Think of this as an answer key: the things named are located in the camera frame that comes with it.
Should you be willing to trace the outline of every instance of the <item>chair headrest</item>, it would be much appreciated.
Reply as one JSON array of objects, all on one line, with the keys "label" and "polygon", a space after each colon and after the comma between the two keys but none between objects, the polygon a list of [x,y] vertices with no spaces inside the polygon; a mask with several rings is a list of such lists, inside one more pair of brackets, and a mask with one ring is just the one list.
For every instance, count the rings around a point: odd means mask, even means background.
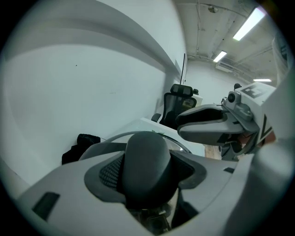
[{"label": "chair headrest", "polygon": [[191,97],[193,95],[193,88],[190,86],[173,84],[170,92],[175,95],[179,95],[182,97]]}]

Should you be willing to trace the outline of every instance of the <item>ceiling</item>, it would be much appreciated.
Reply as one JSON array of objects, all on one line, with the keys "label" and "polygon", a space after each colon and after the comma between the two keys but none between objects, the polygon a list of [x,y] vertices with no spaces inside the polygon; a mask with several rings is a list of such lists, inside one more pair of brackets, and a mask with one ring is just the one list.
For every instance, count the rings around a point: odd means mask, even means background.
[{"label": "ceiling", "polygon": [[[271,42],[277,32],[269,16],[265,16],[240,41],[234,34],[257,7],[253,0],[174,0],[183,23],[189,60],[212,60],[221,50],[221,60],[234,67],[234,74],[253,82],[269,78],[277,84]],[[218,8],[211,13],[208,7]]]}]

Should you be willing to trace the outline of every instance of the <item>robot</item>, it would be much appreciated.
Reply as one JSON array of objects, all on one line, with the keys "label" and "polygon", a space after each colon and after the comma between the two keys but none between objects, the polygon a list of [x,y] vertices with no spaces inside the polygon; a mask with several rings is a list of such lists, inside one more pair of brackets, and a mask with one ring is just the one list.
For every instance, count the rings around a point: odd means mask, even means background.
[{"label": "robot", "polygon": [[[281,88],[293,83],[292,75]],[[257,148],[273,131],[266,99],[284,99],[284,91],[254,83],[230,92],[221,105],[177,117],[182,138],[220,146],[222,160],[169,150],[160,134],[136,132],[126,143],[116,137],[92,145],[79,161],[28,189],[18,207],[44,235],[251,233],[294,177],[292,138]],[[242,147],[238,136],[245,132],[251,138]],[[247,155],[236,161],[241,153]]]}]

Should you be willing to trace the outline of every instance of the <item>ceiling light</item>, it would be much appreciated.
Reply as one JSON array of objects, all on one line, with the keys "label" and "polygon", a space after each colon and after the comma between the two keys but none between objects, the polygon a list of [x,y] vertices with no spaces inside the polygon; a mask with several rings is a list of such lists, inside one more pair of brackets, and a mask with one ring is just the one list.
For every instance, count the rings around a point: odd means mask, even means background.
[{"label": "ceiling light", "polygon": [[222,59],[227,53],[225,51],[221,51],[221,53],[213,60],[214,62],[218,62]]},{"label": "ceiling light", "polygon": [[234,39],[240,41],[264,16],[266,12],[261,8],[257,7],[235,34]]},{"label": "ceiling light", "polygon": [[254,79],[255,82],[271,82],[270,79]]}]

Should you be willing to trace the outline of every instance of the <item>white wall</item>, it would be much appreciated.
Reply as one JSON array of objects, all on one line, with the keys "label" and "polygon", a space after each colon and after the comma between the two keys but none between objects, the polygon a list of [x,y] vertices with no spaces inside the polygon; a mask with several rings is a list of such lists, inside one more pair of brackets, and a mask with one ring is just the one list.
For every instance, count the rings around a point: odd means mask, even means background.
[{"label": "white wall", "polygon": [[234,90],[235,83],[246,85],[231,73],[215,69],[215,64],[203,61],[189,61],[185,85],[199,90],[203,97],[203,104],[219,104],[222,98],[227,97]]},{"label": "white wall", "polygon": [[[174,5],[163,2],[165,15],[137,0],[131,19],[95,0],[42,1],[22,21],[0,61],[0,156],[26,183],[59,166],[78,134],[106,137],[155,113],[185,53]],[[179,41],[166,52],[172,28]]]}]

